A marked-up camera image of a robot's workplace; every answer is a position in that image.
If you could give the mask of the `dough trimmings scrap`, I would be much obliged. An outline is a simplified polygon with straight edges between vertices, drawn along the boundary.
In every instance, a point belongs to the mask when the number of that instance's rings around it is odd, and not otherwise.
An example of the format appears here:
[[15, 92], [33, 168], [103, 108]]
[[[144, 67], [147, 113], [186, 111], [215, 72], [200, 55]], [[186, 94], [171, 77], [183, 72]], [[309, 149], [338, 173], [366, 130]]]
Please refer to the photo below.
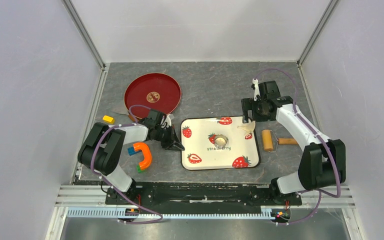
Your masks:
[[242, 123], [237, 128], [240, 130], [243, 130], [246, 135], [253, 133], [256, 128], [256, 121], [249, 121], [248, 123]]

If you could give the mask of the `white strawberry enamel tray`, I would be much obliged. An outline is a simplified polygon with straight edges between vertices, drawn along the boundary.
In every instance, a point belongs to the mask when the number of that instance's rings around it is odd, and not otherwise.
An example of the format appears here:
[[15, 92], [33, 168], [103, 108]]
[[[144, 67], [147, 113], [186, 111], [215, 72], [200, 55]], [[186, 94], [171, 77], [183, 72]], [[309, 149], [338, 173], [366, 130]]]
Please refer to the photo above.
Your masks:
[[[242, 116], [188, 118], [181, 123], [181, 164], [189, 171], [254, 168], [260, 163], [255, 130], [245, 132], [237, 127]], [[215, 135], [228, 138], [225, 147], [214, 145]]]

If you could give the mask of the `wooden dough roller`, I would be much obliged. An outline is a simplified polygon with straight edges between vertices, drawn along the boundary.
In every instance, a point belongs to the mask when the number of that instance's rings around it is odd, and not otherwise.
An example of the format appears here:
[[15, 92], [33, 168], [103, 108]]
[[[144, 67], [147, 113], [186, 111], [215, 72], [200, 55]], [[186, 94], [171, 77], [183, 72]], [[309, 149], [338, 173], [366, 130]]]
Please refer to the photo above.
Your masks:
[[276, 152], [278, 145], [298, 145], [298, 142], [294, 138], [277, 138], [269, 129], [264, 129], [261, 133], [263, 149], [269, 153]]

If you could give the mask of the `small metal cup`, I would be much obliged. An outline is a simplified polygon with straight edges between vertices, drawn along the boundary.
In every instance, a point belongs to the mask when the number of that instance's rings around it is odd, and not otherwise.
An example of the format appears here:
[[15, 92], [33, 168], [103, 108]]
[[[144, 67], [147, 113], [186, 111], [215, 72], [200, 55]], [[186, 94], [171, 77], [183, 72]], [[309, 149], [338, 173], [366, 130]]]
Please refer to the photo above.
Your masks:
[[217, 134], [214, 136], [214, 146], [216, 148], [223, 148], [229, 142], [229, 139], [223, 134]]

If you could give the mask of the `small dough ball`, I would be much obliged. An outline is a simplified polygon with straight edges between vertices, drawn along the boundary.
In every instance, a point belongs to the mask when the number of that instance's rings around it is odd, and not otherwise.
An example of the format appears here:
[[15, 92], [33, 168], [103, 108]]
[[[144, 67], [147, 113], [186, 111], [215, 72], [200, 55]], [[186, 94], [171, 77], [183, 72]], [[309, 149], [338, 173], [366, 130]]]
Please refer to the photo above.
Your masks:
[[214, 138], [214, 145], [217, 148], [224, 147], [226, 146], [227, 143], [228, 143], [228, 139], [224, 136], [217, 136]]

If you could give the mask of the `round red lacquer tray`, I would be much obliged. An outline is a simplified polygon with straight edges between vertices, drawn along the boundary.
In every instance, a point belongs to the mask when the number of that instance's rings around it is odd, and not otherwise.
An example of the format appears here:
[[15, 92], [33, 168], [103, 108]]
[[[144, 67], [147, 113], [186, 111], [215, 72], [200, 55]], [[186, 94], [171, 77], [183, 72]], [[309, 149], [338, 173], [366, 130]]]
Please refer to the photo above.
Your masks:
[[179, 105], [182, 90], [179, 83], [164, 73], [147, 73], [133, 80], [125, 90], [124, 104], [138, 119], [145, 118], [150, 109], [166, 115]]

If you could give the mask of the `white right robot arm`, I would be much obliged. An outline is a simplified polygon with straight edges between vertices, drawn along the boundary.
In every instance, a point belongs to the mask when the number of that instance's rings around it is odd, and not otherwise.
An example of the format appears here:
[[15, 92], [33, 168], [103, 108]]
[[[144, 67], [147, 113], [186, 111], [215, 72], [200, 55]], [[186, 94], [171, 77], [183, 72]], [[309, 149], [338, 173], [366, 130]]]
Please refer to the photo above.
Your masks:
[[253, 97], [241, 99], [242, 122], [276, 121], [291, 134], [302, 150], [298, 170], [272, 180], [269, 199], [282, 204], [291, 193], [304, 193], [336, 186], [338, 198], [346, 180], [346, 146], [318, 130], [290, 96], [281, 96], [277, 83], [252, 80]]

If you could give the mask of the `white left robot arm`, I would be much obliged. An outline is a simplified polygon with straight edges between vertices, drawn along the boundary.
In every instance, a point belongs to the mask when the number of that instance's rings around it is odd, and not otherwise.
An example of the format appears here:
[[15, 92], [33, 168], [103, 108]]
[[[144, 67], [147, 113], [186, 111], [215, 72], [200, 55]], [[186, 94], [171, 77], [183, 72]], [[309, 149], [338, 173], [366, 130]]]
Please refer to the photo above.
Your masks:
[[185, 150], [169, 117], [150, 109], [139, 122], [116, 125], [96, 122], [77, 154], [77, 161], [117, 189], [123, 203], [131, 204], [137, 198], [137, 191], [131, 187], [134, 180], [119, 166], [122, 149], [150, 140], [160, 142], [164, 150]]

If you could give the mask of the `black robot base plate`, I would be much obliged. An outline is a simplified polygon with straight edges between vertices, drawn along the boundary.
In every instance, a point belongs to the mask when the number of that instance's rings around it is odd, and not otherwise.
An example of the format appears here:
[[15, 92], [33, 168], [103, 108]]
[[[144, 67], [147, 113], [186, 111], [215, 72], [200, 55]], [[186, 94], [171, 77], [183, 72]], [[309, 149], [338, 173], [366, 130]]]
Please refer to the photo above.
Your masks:
[[262, 206], [301, 206], [296, 193], [279, 194], [268, 184], [220, 182], [134, 182], [124, 199], [108, 189], [106, 205], [130, 201], [160, 214], [257, 214]]

